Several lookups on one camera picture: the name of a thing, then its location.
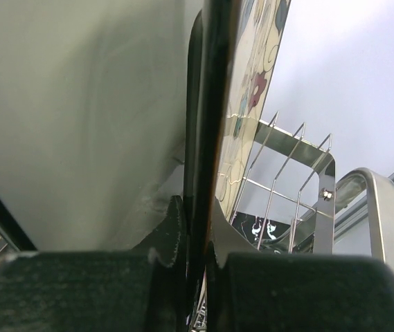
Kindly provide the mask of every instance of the metal wire rack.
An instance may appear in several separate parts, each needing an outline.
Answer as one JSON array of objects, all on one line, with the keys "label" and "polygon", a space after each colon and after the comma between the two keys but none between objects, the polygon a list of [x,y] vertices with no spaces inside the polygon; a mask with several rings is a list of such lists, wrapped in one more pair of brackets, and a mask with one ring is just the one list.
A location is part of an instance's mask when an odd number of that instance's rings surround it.
[{"label": "metal wire rack", "polygon": [[[293,155],[296,153],[298,147],[300,147],[300,145],[309,145],[312,147],[315,147],[314,145],[312,145],[311,143],[307,142],[304,140],[304,136],[305,136],[305,129],[306,129],[306,123],[304,122],[296,131],[295,133],[293,133],[291,136],[294,140],[296,140],[295,145],[293,145],[293,147],[290,149],[289,153],[287,154],[287,157],[285,159],[285,162],[282,164],[282,166],[280,167],[280,169],[278,170],[277,174],[275,175],[273,181],[272,181],[272,186],[266,187],[265,185],[254,181],[252,179],[250,179],[250,175],[251,175],[251,171],[253,169],[253,167],[255,166],[257,159],[260,157],[262,150],[264,149],[264,147],[267,146],[267,143],[269,142],[269,138],[271,137],[271,134],[273,132],[274,129],[280,130],[276,127],[276,122],[278,119],[278,113],[275,114],[275,116],[272,118],[271,122],[269,124],[267,124],[267,127],[269,128],[267,135],[265,137],[265,139],[262,141],[262,144],[257,152],[257,154],[255,155],[254,159],[252,160],[252,163],[250,164],[249,168],[247,169],[246,176],[243,177],[243,181],[242,181],[242,185],[240,187],[240,191],[238,193],[238,198],[236,199],[235,202],[235,207],[233,210],[233,213],[231,215],[231,219],[230,219],[230,224],[232,225],[233,220],[236,217],[236,214],[238,212],[238,206],[240,205],[240,201],[242,200],[243,197],[243,193],[244,193],[244,189],[246,187],[247,183],[250,183],[252,185],[255,185],[257,187],[260,187],[264,190],[266,190],[269,193],[269,199],[267,201],[267,206],[266,206],[266,212],[265,212],[265,217],[264,217],[264,222],[263,225],[261,227],[261,231],[260,231],[260,236],[259,236],[259,240],[257,243],[257,248],[260,248],[261,243],[262,243],[262,238],[263,238],[263,234],[264,231],[266,229],[266,225],[268,222],[268,216],[269,216],[269,212],[271,209],[271,203],[272,203],[272,198],[273,195],[275,194],[276,196],[279,196],[283,199],[286,199],[292,203],[296,204],[296,209],[295,209],[295,213],[294,213],[294,218],[291,221],[291,225],[290,225],[290,231],[289,231],[289,247],[288,247],[288,252],[292,252],[292,249],[294,247],[294,240],[295,240],[295,232],[296,232],[296,226],[303,221],[302,218],[299,218],[299,210],[300,210],[300,206],[303,206],[304,208],[307,208],[309,210],[311,210],[314,213],[319,213],[319,214],[323,214],[325,217],[328,217],[329,219],[333,219],[333,216],[327,215],[326,213],[316,209],[315,207],[312,207],[311,205],[308,205],[306,203],[301,202],[301,194],[302,191],[306,188],[306,185],[309,183],[309,181],[312,179],[313,175],[316,173],[315,172],[315,167],[317,167],[317,165],[319,165],[324,159],[325,157],[329,154],[331,148],[332,148],[332,134],[330,133],[329,135],[326,136],[326,138],[323,140],[323,142],[316,147],[316,149],[320,152],[318,154],[318,156],[316,157],[316,160],[314,161],[313,165],[312,165],[312,172],[310,173],[310,175],[307,177],[307,179],[305,180],[305,182],[303,183],[303,185],[301,186],[301,188],[298,191],[298,195],[296,199],[293,199],[291,197],[288,197],[284,194],[281,194],[280,192],[277,192],[275,190],[276,187],[276,183],[278,181],[278,179],[280,178],[280,175],[282,174],[284,168],[286,167],[286,165],[288,164],[288,162],[292,159]],[[322,150],[323,146],[328,143],[328,148],[326,150]],[[320,189],[319,191],[319,197],[323,197],[324,199],[330,200],[332,198],[332,192],[327,191],[326,189]]]}]

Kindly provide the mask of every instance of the white wall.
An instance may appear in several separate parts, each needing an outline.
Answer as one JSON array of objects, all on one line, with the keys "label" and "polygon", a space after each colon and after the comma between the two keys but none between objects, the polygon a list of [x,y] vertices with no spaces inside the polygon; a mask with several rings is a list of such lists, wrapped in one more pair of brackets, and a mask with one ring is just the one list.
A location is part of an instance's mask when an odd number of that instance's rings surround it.
[{"label": "white wall", "polygon": [[[394,0],[293,0],[263,118],[319,144],[333,133],[337,180],[357,167],[394,172]],[[270,185],[282,158],[267,153],[252,178]],[[277,189],[296,197],[308,171],[295,163]],[[249,186],[240,210],[264,214],[266,195]],[[303,193],[313,203],[312,181]],[[288,221],[294,207],[275,201],[271,216]]]},{"label": "white wall", "polygon": [[39,249],[101,248],[121,228],[135,244],[154,227],[149,187],[183,140],[201,4],[0,0],[0,199]]},{"label": "white wall", "polygon": [[370,252],[368,219],[364,219],[361,223],[351,228],[335,243],[334,254],[372,256]]}]

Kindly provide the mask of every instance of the dish rack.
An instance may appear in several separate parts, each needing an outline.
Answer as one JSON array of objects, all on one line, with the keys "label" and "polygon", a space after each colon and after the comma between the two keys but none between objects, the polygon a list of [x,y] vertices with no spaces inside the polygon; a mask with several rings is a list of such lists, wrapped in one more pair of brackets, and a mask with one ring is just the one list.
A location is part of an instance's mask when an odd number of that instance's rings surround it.
[{"label": "dish rack", "polygon": [[[238,116],[227,119],[235,121]],[[239,212],[240,202],[244,198],[247,185],[254,185],[265,190],[269,197],[260,230],[258,241],[254,243],[257,250],[272,249],[274,253],[309,252],[313,254],[331,255],[334,247],[335,216],[345,209],[353,200],[366,190],[368,205],[368,221],[370,228],[370,247],[372,256],[381,259],[394,272],[394,184],[375,172],[359,168],[347,173],[336,182],[335,159],[330,153],[332,134],[327,135],[320,145],[316,146],[304,139],[306,124],[303,123],[294,133],[277,127],[278,113],[267,123],[258,122],[254,141],[260,144],[258,152],[246,168],[233,211],[227,214],[232,225]],[[262,155],[264,149],[271,149],[285,156],[285,161],[267,187],[251,178],[251,171]],[[300,186],[294,197],[276,191],[276,183],[290,160],[309,167],[311,172]],[[301,201],[303,190],[317,174],[319,190],[316,203],[308,205]],[[290,227],[276,239],[263,239],[268,216],[271,211],[273,197],[292,202],[294,207]],[[300,207],[307,212],[300,216]],[[199,298],[194,331],[206,330],[206,287],[202,288]]]}]

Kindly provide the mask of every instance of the stainless steel handle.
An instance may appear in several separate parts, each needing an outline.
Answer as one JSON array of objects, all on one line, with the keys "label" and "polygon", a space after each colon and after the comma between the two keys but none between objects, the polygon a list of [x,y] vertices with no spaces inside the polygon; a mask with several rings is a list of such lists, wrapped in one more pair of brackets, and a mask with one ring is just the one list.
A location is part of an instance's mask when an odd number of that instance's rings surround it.
[{"label": "stainless steel handle", "polygon": [[367,168],[346,174],[337,183],[336,209],[341,210],[364,190],[367,193],[370,249],[394,272],[394,184]]}]

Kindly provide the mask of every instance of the dishwasher rack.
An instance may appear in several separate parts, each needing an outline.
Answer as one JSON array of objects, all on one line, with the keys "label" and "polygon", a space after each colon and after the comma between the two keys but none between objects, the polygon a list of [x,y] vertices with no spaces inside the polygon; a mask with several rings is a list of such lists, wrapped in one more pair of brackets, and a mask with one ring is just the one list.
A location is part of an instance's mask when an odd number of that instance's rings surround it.
[{"label": "dishwasher rack", "polygon": [[[226,126],[235,121],[238,116],[227,118]],[[366,190],[368,205],[368,221],[370,228],[370,247],[372,256],[382,260],[394,272],[394,184],[384,176],[367,169],[359,168],[347,173],[337,183],[335,181],[335,160],[330,150],[332,134],[326,136],[320,145],[316,146],[304,139],[306,124],[303,123],[295,133],[289,133],[276,126],[278,113],[267,123],[260,120],[254,141],[260,148],[246,168],[240,190],[233,210],[227,213],[232,225],[242,201],[246,185],[255,185],[269,194],[263,224],[258,241],[254,243],[257,250],[272,249],[275,253],[310,252],[314,254],[332,254],[334,246],[335,216],[347,208],[362,192]],[[251,170],[256,165],[264,148],[274,150],[286,157],[274,179],[271,187],[254,181]],[[277,181],[289,160],[295,160],[309,167],[312,172],[300,187],[296,198],[281,194],[275,190]],[[313,175],[319,177],[317,202],[308,205],[301,201],[301,194]],[[263,239],[268,216],[271,212],[272,198],[279,196],[296,205],[294,217],[289,229],[276,239]],[[307,212],[299,216],[300,206]],[[194,323],[194,331],[205,331],[206,326],[206,288],[198,303],[198,314]]]}]

